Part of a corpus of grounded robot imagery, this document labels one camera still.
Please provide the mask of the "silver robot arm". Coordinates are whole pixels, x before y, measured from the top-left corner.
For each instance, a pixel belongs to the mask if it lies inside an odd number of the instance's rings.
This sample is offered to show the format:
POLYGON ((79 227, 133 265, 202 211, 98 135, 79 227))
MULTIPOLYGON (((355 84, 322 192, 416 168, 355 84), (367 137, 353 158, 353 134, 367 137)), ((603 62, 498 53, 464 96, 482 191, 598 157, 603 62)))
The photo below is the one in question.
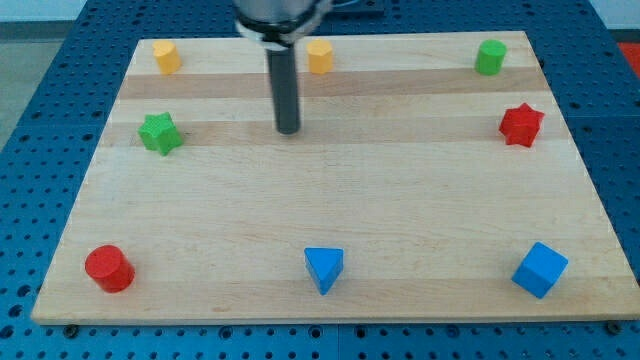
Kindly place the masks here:
POLYGON ((238 32, 270 51, 291 48, 333 9, 332 0, 233 0, 238 32))

